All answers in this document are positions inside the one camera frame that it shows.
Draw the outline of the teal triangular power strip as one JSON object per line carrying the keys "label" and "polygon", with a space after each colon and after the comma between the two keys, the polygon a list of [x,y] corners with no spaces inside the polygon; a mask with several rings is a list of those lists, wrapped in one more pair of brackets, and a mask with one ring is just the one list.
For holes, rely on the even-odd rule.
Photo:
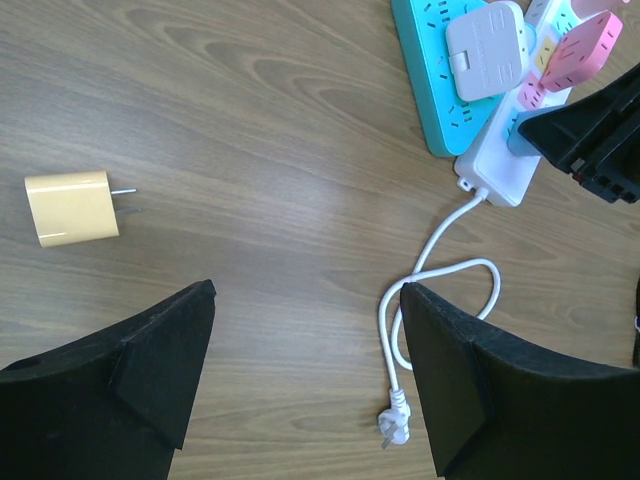
{"label": "teal triangular power strip", "polygon": [[[393,1],[391,3],[391,11],[426,144],[435,156],[456,157],[466,152],[503,95],[513,90],[473,102],[465,102],[457,95],[449,63],[446,28],[452,20],[488,3],[491,2]],[[530,70],[530,53],[533,49],[535,33],[531,25],[525,22],[525,26]]]}

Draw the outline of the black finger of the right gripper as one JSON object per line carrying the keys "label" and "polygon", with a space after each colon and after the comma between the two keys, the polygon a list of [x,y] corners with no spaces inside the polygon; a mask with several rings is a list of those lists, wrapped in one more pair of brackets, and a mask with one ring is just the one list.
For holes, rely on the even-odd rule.
{"label": "black finger of the right gripper", "polygon": [[639,200],[639,67],[548,119],[565,132],[570,148],[546,160],[597,197]]}

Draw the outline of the white grey adapter plug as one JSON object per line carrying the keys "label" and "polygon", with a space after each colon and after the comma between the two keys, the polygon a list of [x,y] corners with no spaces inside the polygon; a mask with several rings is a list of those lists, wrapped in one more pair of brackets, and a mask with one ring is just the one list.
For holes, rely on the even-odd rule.
{"label": "white grey adapter plug", "polygon": [[513,1],[488,3],[449,23],[445,38],[461,100],[494,97],[521,84],[529,70],[526,30]]}

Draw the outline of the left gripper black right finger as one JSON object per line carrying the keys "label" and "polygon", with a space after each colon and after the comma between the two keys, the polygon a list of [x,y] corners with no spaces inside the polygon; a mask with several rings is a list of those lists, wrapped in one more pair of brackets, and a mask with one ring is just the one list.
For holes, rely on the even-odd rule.
{"label": "left gripper black right finger", "polygon": [[639,373],[538,346],[418,283],[400,295],[445,479],[635,479]]}

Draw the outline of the pink multi-socket adapter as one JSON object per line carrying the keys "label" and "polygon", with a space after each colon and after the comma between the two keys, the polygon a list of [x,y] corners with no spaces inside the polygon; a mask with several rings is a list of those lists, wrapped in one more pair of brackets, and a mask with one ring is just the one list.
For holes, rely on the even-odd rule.
{"label": "pink multi-socket adapter", "polygon": [[559,92],[594,77],[612,53],[622,28],[621,20],[605,11],[571,29],[558,43],[541,85]]}

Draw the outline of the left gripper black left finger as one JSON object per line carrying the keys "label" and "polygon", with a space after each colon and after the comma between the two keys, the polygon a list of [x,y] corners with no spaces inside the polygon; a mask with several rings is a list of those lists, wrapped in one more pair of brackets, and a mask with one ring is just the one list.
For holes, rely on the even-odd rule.
{"label": "left gripper black left finger", "polygon": [[4,479],[165,479],[184,446],[215,315],[196,282],[1,370]]}

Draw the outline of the blue charger plug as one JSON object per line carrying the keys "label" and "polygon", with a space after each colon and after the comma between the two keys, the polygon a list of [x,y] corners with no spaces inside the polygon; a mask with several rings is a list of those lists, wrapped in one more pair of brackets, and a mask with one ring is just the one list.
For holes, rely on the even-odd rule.
{"label": "blue charger plug", "polygon": [[551,106],[519,113],[507,140],[509,151],[517,157],[563,154],[570,148],[571,138],[550,120],[537,120],[561,109],[562,106]]}

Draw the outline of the yellow charger plug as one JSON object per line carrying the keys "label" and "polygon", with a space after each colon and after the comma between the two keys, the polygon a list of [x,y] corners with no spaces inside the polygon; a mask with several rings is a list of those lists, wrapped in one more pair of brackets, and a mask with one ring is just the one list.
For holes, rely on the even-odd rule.
{"label": "yellow charger plug", "polygon": [[113,198],[137,191],[112,189],[104,171],[28,176],[24,186],[43,248],[117,237]]}

